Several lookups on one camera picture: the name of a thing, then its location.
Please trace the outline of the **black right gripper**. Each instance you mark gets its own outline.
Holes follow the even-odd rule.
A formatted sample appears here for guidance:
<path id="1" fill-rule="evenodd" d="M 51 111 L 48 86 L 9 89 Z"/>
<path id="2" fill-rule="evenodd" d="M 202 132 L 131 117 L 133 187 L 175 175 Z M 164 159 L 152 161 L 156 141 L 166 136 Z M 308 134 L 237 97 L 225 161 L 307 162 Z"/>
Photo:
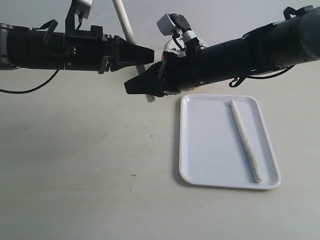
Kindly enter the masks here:
<path id="1" fill-rule="evenodd" d="M 180 95 L 180 90 L 163 90 L 162 83 L 166 83 L 168 80 L 171 88 L 172 78 L 174 80 L 183 75 L 190 77 L 193 68 L 188 63 L 188 58 L 185 60 L 184 57 L 177 57 L 173 53 L 165 52 L 163 61 L 151 65 L 145 72 L 124 83 L 126 93 L 130 95 L 145 94 L 157 98 Z"/>

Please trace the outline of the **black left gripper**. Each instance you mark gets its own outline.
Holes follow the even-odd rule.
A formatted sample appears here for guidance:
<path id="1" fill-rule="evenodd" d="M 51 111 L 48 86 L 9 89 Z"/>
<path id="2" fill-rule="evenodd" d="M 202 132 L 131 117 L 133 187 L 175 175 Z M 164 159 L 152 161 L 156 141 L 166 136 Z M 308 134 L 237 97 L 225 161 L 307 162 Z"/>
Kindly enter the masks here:
<path id="1" fill-rule="evenodd" d="M 94 71 L 98 74 L 154 62 L 153 49 L 130 43 L 118 35 L 103 33 L 103 27 L 92 25 L 90 30 L 67 30 L 64 43 L 71 53 L 65 69 Z"/>

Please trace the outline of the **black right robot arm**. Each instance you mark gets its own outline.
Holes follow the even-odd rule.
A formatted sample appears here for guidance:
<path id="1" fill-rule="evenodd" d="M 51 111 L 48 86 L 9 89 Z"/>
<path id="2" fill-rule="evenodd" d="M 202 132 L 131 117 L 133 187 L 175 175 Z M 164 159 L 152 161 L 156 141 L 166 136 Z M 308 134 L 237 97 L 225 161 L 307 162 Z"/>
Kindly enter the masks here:
<path id="1" fill-rule="evenodd" d="M 296 65 L 319 60 L 320 9 L 287 7 L 283 15 L 282 21 L 203 48 L 183 15 L 167 13 L 157 26 L 174 40 L 182 37 L 179 50 L 165 50 L 161 61 L 126 81 L 125 90 L 130 95 L 164 97 L 222 81 L 236 88 L 245 79 L 274 78 Z"/>

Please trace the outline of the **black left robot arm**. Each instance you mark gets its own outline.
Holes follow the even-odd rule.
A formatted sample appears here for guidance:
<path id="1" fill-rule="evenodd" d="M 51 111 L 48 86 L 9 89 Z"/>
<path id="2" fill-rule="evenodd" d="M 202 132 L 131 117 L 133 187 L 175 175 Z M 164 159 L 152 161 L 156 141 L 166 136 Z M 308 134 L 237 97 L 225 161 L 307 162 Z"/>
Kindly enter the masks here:
<path id="1" fill-rule="evenodd" d="M 90 30 L 54 32 L 0 25 L 1 70 L 40 69 L 92 71 L 99 74 L 154 61 L 154 50 L 130 43 L 118 35 L 103 33 L 101 26 Z"/>

